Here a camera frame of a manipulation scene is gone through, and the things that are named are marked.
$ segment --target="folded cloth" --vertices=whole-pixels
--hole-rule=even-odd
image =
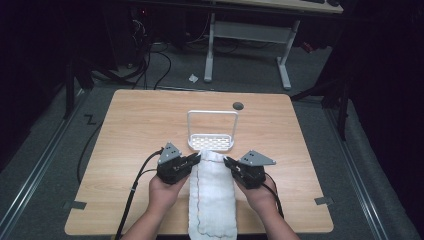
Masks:
[[[224,155],[200,152],[190,175],[189,227],[192,240],[237,239],[236,201]]]

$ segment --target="person's left hand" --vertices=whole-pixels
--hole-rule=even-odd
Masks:
[[[165,215],[165,213],[177,201],[178,193],[187,179],[188,176],[173,185],[169,185],[164,183],[157,175],[155,175],[152,180],[150,180],[149,206],[146,211]]]

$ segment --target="white cloth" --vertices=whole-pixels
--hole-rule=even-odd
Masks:
[[[201,151],[190,175],[189,227],[192,240],[237,239],[236,201],[224,155]]]

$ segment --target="hand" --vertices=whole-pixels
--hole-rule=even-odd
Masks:
[[[155,212],[162,216],[175,204],[178,193],[187,181],[188,176],[173,185],[164,183],[158,176],[154,176],[149,184],[149,205],[146,212]]]
[[[275,197],[268,189],[263,186],[257,189],[246,189],[238,181],[236,181],[236,183],[244,195],[246,195],[247,202],[249,203],[250,207],[255,210],[259,216],[269,212],[278,212]],[[266,176],[264,184],[276,192],[275,185],[269,176]]]

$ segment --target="wooden table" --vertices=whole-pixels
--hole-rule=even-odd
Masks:
[[[72,209],[65,226],[70,235],[116,233],[132,183],[144,160],[171,141],[183,155],[188,147],[189,110],[234,110],[241,102],[233,149],[239,159],[254,149],[277,162],[266,166],[276,181],[287,222],[296,232],[325,233],[333,229],[315,169],[290,98],[283,94],[118,90],[111,102],[75,201],[87,203]],[[156,168],[157,158],[146,169]],[[148,182],[143,175],[128,215],[125,232],[148,204]],[[237,188],[238,232],[262,233],[263,226]],[[189,183],[163,221],[160,234],[187,234]]]

